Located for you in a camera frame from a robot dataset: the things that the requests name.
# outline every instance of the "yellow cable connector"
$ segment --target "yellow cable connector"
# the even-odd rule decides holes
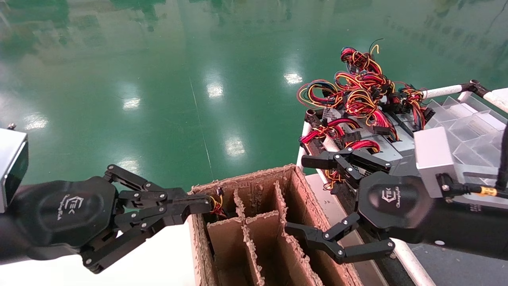
[[[481,196],[486,196],[486,195],[497,196],[497,190],[495,188],[484,187],[484,186],[482,186],[481,188],[482,188],[482,192],[479,193],[479,195],[481,195]]]

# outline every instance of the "green epoxy floor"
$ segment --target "green epoxy floor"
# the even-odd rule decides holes
[[[5,0],[0,125],[29,134],[24,183],[108,164],[165,187],[294,163],[302,84],[344,46],[428,89],[508,86],[505,0]]]

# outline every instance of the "cardboard box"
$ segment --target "cardboard box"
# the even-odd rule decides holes
[[[214,194],[219,186],[224,209],[234,217],[212,223],[206,215],[189,218],[196,285],[362,285],[352,264],[338,265],[285,233],[287,221],[330,227],[295,165],[195,186],[191,193]]]

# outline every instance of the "white table surface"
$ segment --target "white table surface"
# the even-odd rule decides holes
[[[0,286],[20,285],[195,285],[189,227],[166,227],[101,274],[78,255],[0,266]]]

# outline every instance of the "metal casing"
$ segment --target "metal casing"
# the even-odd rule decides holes
[[[457,179],[452,152],[444,127],[436,127],[413,133],[415,137],[416,167],[422,176],[431,198],[442,197],[436,175],[446,173]]]
[[[0,213],[5,213],[27,168],[27,134],[0,129]]]

